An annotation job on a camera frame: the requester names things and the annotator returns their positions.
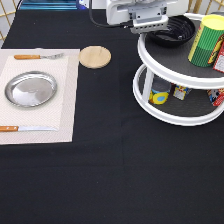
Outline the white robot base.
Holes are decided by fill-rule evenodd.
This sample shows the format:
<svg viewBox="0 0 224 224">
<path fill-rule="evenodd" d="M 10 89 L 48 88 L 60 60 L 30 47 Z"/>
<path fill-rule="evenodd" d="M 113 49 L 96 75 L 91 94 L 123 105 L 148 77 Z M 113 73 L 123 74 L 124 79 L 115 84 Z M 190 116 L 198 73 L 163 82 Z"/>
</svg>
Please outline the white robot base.
<svg viewBox="0 0 224 224">
<path fill-rule="evenodd" d="M 106 8 L 106 0 L 79 0 L 79 3 L 86 8 L 89 7 L 89 2 L 92 2 L 93 9 L 105 9 Z"/>
</svg>

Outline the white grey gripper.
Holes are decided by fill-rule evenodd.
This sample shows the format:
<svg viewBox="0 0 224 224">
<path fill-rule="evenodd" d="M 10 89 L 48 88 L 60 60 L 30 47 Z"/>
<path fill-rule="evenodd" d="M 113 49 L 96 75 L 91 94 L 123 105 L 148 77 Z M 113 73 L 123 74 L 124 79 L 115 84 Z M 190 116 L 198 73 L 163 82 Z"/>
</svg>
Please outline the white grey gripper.
<svg viewBox="0 0 224 224">
<path fill-rule="evenodd" d="M 164 30 L 170 17 L 187 12 L 189 0 L 106 0 L 109 25 L 129 27 L 134 34 Z"/>
</svg>

